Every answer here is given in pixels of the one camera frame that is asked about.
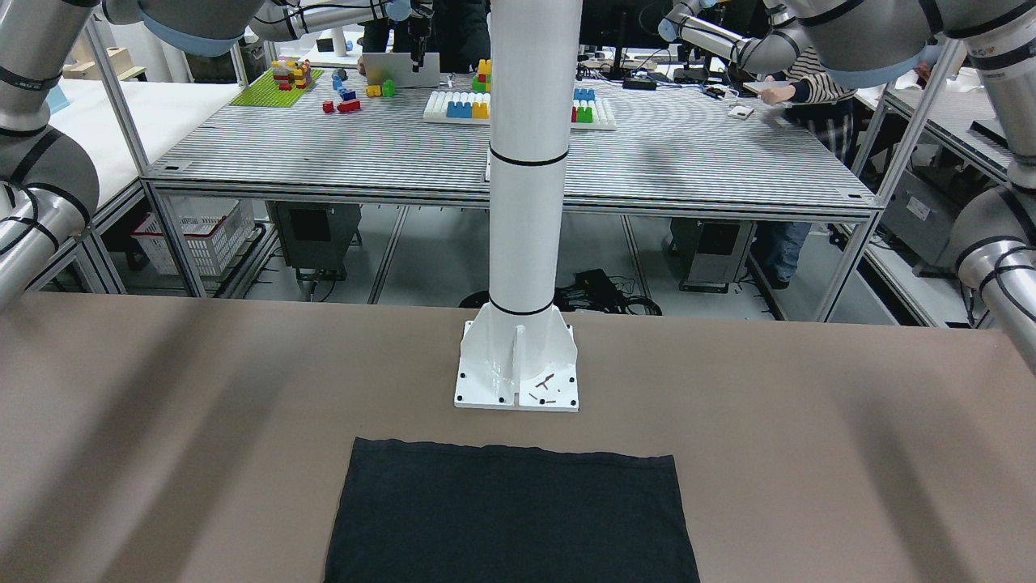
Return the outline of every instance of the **brown tabletop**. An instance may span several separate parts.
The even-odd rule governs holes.
[[[1036,382],[998,332],[569,315],[582,410],[529,413],[453,407],[470,316],[26,296],[0,581],[319,581],[356,436],[671,454],[706,583],[1036,578]]]

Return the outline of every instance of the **striped shirt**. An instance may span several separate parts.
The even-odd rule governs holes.
[[[816,50],[812,47],[795,59],[792,66],[784,71],[784,78],[792,81],[796,87],[795,97],[792,99],[795,103],[834,103],[856,93],[856,89],[845,89],[832,81],[821,64]]]

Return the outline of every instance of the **red toy block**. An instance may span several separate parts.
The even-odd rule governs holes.
[[[342,101],[338,104],[339,113],[349,113],[350,111],[359,111],[359,99],[349,99],[347,101]]]

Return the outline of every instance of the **computer monitor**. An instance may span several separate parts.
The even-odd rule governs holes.
[[[672,9],[672,0],[583,0],[579,42],[615,48],[608,77],[623,77],[623,50],[665,49],[658,23]]]

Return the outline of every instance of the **jeans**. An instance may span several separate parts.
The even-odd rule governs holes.
[[[790,280],[811,226],[812,223],[759,223],[754,244],[759,266],[770,269],[781,281]]]

